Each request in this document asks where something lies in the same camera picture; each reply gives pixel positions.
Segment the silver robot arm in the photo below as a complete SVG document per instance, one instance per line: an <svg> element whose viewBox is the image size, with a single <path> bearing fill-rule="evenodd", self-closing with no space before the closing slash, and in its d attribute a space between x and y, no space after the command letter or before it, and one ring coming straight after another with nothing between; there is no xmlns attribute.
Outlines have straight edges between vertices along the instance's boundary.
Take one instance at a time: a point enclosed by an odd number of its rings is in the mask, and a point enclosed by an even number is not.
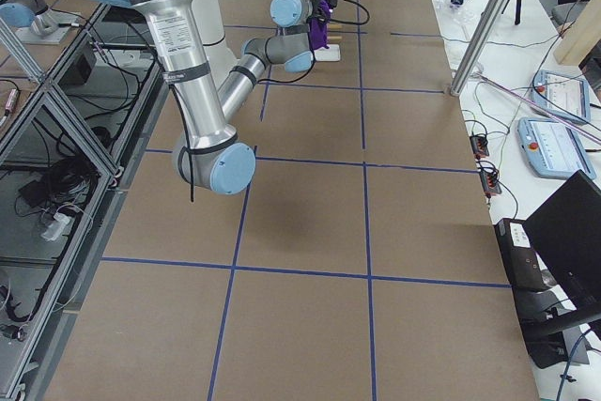
<svg viewBox="0 0 601 401"><path fill-rule="evenodd" d="M183 136L174 149L173 165L192 187L236 194L251 182L253 150L238 139L230 124L271 65L300 72L313 66L307 32L251 39L239 62L221 84L211 73L206 46L193 15L193 0L95 0L132 8L147 23L164 81L176 97Z"/></svg>

